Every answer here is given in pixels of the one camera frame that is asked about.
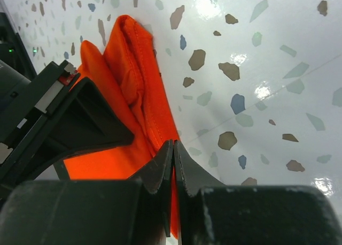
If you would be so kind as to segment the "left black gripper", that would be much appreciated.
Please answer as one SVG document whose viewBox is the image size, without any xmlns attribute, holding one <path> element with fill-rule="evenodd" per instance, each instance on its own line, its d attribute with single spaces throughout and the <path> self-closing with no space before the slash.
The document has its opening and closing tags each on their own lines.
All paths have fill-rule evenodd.
<svg viewBox="0 0 342 245">
<path fill-rule="evenodd" d="M 30 81 L 1 62 L 1 183 L 34 180 L 59 160 L 132 144 L 95 83 L 67 60 Z"/>
</svg>

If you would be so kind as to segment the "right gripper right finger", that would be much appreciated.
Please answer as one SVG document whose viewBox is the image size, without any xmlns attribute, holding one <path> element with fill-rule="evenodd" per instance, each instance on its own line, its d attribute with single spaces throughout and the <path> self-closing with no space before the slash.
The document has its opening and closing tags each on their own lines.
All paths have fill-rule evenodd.
<svg viewBox="0 0 342 245">
<path fill-rule="evenodd" d="M 328 199 L 311 186 L 227 186 L 174 143 L 179 244 L 341 244 Z"/>
</svg>

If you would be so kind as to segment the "orange t shirt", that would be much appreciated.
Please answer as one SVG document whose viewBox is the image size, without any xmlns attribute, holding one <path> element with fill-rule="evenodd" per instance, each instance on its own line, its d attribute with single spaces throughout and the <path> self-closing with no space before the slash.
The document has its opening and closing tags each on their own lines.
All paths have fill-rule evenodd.
<svg viewBox="0 0 342 245">
<path fill-rule="evenodd" d="M 82 77 L 90 78 L 119 120 L 131 145 L 65 160 L 69 177 L 126 179 L 148 163 L 167 140 L 179 138 L 167 101 L 152 35 L 135 19 L 119 16 L 103 52 L 89 41 L 80 49 Z"/>
</svg>

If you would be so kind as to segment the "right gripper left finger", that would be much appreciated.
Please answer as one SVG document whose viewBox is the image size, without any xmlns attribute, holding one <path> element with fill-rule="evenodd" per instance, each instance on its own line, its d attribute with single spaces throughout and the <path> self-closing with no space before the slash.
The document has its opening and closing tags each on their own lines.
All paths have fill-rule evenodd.
<svg viewBox="0 0 342 245">
<path fill-rule="evenodd" d="M 173 142 L 128 179 L 27 181 L 1 210 L 1 244 L 165 244 Z"/>
</svg>

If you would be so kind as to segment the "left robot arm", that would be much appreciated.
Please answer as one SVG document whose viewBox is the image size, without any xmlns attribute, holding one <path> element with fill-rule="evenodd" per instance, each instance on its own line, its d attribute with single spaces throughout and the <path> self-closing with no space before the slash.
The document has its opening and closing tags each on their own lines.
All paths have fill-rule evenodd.
<svg viewBox="0 0 342 245">
<path fill-rule="evenodd" d="M 67 60 L 36 74 L 1 13 L 1 186 L 33 180 L 55 162 L 126 146 L 132 132 Z"/>
</svg>

